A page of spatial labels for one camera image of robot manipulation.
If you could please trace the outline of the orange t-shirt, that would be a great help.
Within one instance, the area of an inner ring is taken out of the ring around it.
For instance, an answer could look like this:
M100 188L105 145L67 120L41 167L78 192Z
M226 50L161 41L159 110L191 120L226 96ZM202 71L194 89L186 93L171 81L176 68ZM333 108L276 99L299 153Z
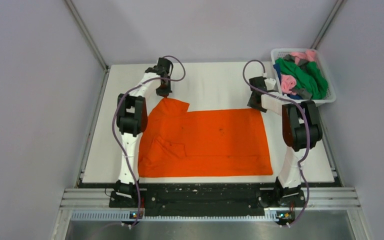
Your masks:
M251 108L189 111L162 99L148 115L140 139L142 178L270 176L262 114Z

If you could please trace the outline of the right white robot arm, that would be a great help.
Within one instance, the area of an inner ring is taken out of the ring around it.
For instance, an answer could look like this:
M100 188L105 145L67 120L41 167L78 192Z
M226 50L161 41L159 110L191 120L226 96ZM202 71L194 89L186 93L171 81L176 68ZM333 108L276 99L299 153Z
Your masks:
M261 207L288 207L305 203L301 184L304 161L309 151L323 137L316 103L312 100L296 102L277 93L268 92L267 78L257 76L246 81L251 90L248 106L261 112L271 111L281 117L282 139L286 144L285 158L272 191L257 195Z

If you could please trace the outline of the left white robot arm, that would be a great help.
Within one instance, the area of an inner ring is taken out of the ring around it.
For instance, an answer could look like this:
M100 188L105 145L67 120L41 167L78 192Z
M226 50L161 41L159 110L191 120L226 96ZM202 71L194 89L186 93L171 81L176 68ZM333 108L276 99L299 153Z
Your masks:
M147 97L151 90L161 97L171 92L173 62L168 56L160 57L156 65L144 71L142 79L117 97L117 107L112 119L112 133L121 148L121 167L111 195L116 202L129 207L141 205L139 174L135 170L139 137L147 128Z

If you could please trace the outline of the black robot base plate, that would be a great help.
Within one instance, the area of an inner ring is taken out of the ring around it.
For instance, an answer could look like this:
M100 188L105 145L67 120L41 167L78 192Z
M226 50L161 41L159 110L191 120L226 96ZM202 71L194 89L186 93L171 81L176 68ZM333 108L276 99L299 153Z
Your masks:
M142 208L146 217L246 217L306 202L301 187L282 190L278 183L141 183L129 189L131 198L112 191L109 207Z

